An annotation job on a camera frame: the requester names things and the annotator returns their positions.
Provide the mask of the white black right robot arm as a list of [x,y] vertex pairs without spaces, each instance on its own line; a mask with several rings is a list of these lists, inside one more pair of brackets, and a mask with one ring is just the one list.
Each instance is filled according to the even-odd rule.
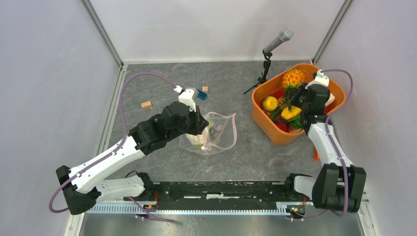
[[366,171],[356,167],[342,150],[325,113],[329,98],[326,86],[302,83],[290,100],[292,108],[301,108],[300,122],[314,144],[322,167],[317,177],[290,174],[285,180],[284,195],[291,201],[305,195],[315,208],[345,215],[360,208]]

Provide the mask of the clear pink-dotted zip bag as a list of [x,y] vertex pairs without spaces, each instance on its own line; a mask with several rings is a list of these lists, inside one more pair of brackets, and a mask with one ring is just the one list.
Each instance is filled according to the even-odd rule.
[[219,154],[231,149],[237,142],[236,114],[227,116],[216,112],[208,112],[204,115],[208,124],[212,126],[209,130],[208,148],[201,150],[194,147],[187,139],[186,134],[180,136],[179,147],[203,156]]

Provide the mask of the toy lemon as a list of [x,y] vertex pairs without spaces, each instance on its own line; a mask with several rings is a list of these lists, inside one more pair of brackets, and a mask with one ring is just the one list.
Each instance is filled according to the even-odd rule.
[[262,107],[265,111],[272,112],[278,108],[278,99],[274,96],[267,96],[262,101]]

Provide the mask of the toy cauliflower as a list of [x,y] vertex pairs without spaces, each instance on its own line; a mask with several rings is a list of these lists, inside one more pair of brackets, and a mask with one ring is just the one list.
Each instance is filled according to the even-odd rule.
[[191,135],[186,134],[187,139],[191,142],[191,144],[199,148],[201,150],[206,150],[208,148],[208,141],[209,141],[209,130],[212,126],[209,124],[199,135]]

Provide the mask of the yellow toy banana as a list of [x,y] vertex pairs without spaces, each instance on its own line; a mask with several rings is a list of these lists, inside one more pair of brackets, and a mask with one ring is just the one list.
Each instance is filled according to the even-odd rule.
[[301,108],[296,106],[286,107],[281,112],[281,117],[285,120],[291,120],[301,113]]

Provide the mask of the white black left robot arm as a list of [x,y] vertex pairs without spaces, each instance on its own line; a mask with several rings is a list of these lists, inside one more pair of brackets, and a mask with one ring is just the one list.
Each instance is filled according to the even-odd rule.
[[59,212],[69,211],[78,215],[91,209],[105,197],[140,197],[149,200],[154,196],[154,186],[143,182],[139,176],[132,180],[105,178],[116,170],[142,158],[155,150],[164,148],[173,139],[183,135],[201,135],[209,122],[202,116],[198,106],[192,110],[188,105],[175,101],[156,114],[125,130],[123,138],[108,150],[77,167],[60,166],[56,175],[60,187],[49,202],[53,213],[53,201],[59,192],[64,195],[67,207]]

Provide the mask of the toy pineapple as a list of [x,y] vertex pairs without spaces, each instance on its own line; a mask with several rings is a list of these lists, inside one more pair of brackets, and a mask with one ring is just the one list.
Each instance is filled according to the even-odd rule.
[[285,91],[284,107],[291,106],[290,100],[303,82],[306,82],[306,75],[302,70],[292,69],[284,74],[282,81],[282,88]]

